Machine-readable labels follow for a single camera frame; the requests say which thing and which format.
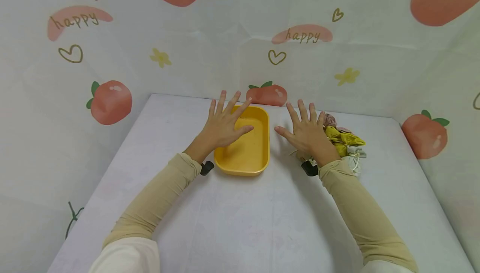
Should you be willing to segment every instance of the right hand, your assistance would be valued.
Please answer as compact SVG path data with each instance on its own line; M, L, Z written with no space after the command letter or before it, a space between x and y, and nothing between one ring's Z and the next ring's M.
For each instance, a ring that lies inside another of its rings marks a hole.
M282 126L275 126L275 131L301 152L313 156L319 166L341 159L323 130L325 112L321 111L317 119L315 105L310 103L309 118L303 100L299 99L298 105L301 121L291 103L287 102L287 109L293 123L293 134Z

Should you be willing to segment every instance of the yellow container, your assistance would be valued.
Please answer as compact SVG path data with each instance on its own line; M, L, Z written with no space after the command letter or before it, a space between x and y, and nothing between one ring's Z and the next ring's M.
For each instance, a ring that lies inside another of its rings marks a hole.
M235 129L253 125L253 131L241 136L227 147L215 149L214 160L226 174L256 176L267 168L270 161L270 129L268 113L249 106L237 120Z

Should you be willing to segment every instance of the crumpled fabric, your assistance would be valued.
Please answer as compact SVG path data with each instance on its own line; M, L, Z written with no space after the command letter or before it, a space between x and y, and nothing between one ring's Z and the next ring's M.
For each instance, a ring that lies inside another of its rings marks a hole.
M325 134L335 146L340 157L348 156L347 146L363 146L365 141L360 137L347 132L341 133L333 126L325 128Z
M361 173L360 158L366 158L366 152L358 146L348 146L347 153L348 156L344 156L342 159L347 161L353 175L359 176Z
M323 118L323 126L337 127L337 121L335 117L329 113L326 113L325 117Z

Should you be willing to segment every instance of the yellow cloth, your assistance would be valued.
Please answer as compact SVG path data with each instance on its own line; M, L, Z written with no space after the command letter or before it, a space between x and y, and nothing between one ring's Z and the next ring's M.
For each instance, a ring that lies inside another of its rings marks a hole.
M325 134L337 149L338 154L340 154L340 157L344 157L348 155L347 145L350 145L350 146L365 145L365 141L363 141L361 138L357 137L356 135L350 134L348 132L339 132L333 126L327 126L325 128Z

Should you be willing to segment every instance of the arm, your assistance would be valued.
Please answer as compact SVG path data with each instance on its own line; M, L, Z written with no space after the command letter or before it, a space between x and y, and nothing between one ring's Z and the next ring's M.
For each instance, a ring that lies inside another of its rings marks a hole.
M212 100L203 130L190 146L182 154L174 156L130 203L105 239L103 247L122 238L151 239L155 228L177 197L199 174L199 164L208 154L217 147L230 145L241 135L253 130L251 125L235 130L235 122L250 105L251 100L231 113L241 93L237 91L223 110L226 94L227 92L222 91L216 111L215 100Z
M298 150L312 155L318 163L323 186L332 195L345 224L357 242L363 255L363 263L367 265L370 261L387 261L416 273L417 264L407 246L325 135L325 113L321 112L316 120L315 105L310 103L309 119L303 101L299 100L298 104L301 121L291 104L287 103L293 122L293 134L281 126L275 127L275 131Z

